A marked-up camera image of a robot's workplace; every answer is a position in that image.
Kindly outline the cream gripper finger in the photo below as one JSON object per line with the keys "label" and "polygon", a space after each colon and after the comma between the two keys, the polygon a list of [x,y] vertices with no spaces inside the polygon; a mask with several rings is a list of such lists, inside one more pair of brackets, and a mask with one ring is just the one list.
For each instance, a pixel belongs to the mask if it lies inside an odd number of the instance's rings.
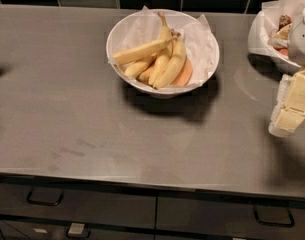
{"label": "cream gripper finger", "polygon": [[277,104],[268,127],[276,137],[288,137],[305,120],[305,68],[293,76],[284,74],[279,83]]}

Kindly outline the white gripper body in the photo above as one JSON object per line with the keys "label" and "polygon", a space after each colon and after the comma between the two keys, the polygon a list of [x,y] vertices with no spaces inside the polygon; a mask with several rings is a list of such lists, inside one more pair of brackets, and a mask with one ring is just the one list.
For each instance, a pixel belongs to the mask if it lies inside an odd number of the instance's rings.
{"label": "white gripper body", "polygon": [[288,40],[289,59],[305,67],[305,7],[296,17],[291,27]]}

